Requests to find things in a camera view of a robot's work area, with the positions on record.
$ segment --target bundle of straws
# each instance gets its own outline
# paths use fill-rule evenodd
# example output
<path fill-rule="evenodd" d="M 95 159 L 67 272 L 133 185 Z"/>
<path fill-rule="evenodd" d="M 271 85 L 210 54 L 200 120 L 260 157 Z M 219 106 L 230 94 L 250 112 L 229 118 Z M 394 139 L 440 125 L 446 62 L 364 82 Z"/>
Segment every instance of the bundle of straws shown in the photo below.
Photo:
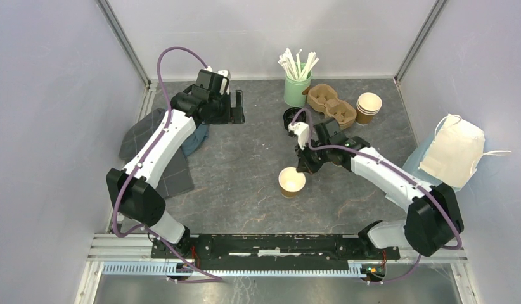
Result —
<path fill-rule="evenodd" d="M 307 63 L 302 70 L 302 64 L 300 62 L 300 53 L 302 49 L 298 53 L 296 53 L 296 61 L 294 61 L 294 57 L 292 53 L 287 48 L 286 51 L 279 56 L 278 63 L 283 67 L 286 72 L 288 78 L 296 81 L 302 81 L 307 79 L 307 75 L 312 70 L 314 65 L 318 62 L 318 58 L 316 57 L 315 52 L 309 53 L 307 56 Z"/>

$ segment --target stacked paper cup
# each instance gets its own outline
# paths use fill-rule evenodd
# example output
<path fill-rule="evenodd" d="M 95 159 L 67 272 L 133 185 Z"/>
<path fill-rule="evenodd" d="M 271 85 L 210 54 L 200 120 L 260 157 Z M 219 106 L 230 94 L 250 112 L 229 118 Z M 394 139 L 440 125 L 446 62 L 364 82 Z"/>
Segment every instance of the stacked paper cup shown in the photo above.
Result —
<path fill-rule="evenodd" d="M 374 93 L 363 93 L 357 99 L 356 123 L 366 125 L 374 118 L 382 107 L 382 100 Z"/>

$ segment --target black bowl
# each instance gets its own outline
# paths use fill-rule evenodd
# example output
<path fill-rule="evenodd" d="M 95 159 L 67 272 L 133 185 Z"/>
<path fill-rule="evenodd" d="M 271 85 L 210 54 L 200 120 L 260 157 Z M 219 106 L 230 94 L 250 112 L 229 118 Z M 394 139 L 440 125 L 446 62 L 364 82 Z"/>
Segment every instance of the black bowl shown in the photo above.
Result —
<path fill-rule="evenodd" d="M 292 107 L 287 109 L 287 111 L 283 114 L 283 126 L 285 127 L 285 130 L 288 131 L 288 124 L 292 122 L 294 119 L 294 116 L 296 116 L 296 113 L 300 111 L 302 108 Z M 307 116 L 305 112 L 300 113 L 300 116 L 296 119 L 296 122 L 306 122 Z"/>

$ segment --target robotic arm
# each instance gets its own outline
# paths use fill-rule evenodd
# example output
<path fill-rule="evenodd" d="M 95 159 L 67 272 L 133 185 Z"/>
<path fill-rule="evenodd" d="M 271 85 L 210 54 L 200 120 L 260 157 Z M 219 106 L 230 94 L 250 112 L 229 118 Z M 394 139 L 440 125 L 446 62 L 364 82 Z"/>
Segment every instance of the robotic arm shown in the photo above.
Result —
<path fill-rule="evenodd" d="M 169 127 L 165 128 L 165 122 L 171 113 L 166 112 L 162 123 L 139 154 L 122 170 L 112 168 L 106 176 L 112 205 L 115 206 L 121 187 L 134 168 L 138 167 L 124 192 L 119 212 L 147 225 L 173 244 L 179 243 L 189 231 L 165 211 L 165 200 L 155 188 L 165 167 L 197 125 L 245 122 L 242 91 L 236 91 L 236 106 L 231 107 L 229 78 L 228 71 L 214 73 L 200 70 L 195 84 L 171 99 L 173 111 Z M 157 141 L 162 130 L 165 133 Z M 147 149 L 152 151 L 140 163 Z"/>
<path fill-rule="evenodd" d="M 400 172 L 397 174 L 379 161 L 373 161 L 365 156 L 341 149 L 312 150 L 306 145 L 310 132 L 309 126 L 302 122 L 289 126 L 291 135 L 298 137 L 298 145 L 295 147 L 298 156 L 298 172 L 313 174 L 320 170 L 324 163 L 332 162 L 374 183 L 387 193 L 387 197 L 393 203 L 407 213 L 406 220 L 391 223 L 374 222 L 359 233 L 375 248 L 411 246 L 417 252 L 429 257 L 454 237 L 438 209 L 421 191 L 407 181 L 408 178 L 429 191 L 449 215 L 459 233 L 464 230 L 456 196 L 451 187 L 446 184 L 433 186 L 406 173 L 386 160 L 360 137 L 347 138 L 333 118 L 316 124 L 314 129 L 318 140 L 311 142 L 313 148 L 326 145 L 346 146 L 374 156 Z"/>

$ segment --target green cup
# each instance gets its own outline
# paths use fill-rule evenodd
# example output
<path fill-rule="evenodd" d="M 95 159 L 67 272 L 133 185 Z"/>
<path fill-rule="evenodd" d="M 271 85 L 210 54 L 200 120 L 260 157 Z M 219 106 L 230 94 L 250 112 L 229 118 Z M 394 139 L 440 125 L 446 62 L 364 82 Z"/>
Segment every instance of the green cup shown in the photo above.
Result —
<path fill-rule="evenodd" d="M 306 66 L 305 63 L 301 63 L 302 68 Z M 311 72 L 307 74 L 305 80 L 296 81 L 285 77 L 285 93 L 283 99 L 289 106 L 304 106 L 306 104 L 307 92 L 311 86 Z"/>

